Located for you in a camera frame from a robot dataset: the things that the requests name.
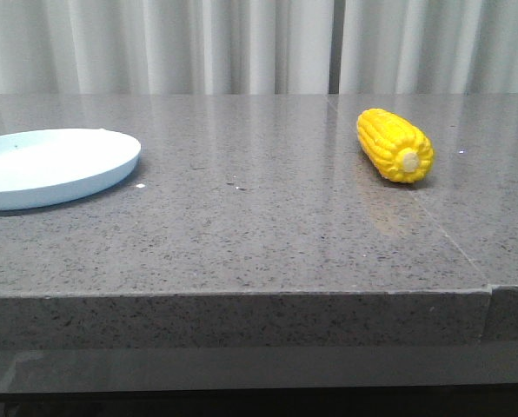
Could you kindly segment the yellow corn cob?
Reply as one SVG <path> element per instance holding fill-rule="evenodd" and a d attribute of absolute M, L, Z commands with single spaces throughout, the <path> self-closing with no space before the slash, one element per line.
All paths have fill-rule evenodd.
<path fill-rule="evenodd" d="M 415 183 L 432 169 L 432 142 L 401 116 L 385 109 L 366 109 L 358 116 L 356 129 L 363 152 L 383 178 Z"/>

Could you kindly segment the light blue round plate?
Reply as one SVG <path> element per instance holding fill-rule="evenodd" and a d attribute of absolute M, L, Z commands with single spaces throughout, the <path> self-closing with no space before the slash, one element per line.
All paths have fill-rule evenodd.
<path fill-rule="evenodd" d="M 44 129 L 0 136 L 0 211 L 93 195 L 128 176 L 142 150 L 106 129 Z"/>

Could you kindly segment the white pleated curtain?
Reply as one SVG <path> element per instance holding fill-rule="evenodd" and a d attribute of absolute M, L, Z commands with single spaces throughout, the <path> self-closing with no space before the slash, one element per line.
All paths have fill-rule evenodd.
<path fill-rule="evenodd" d="M 26 93 L 518 93 L 518 1 L 0 1 Z"/>

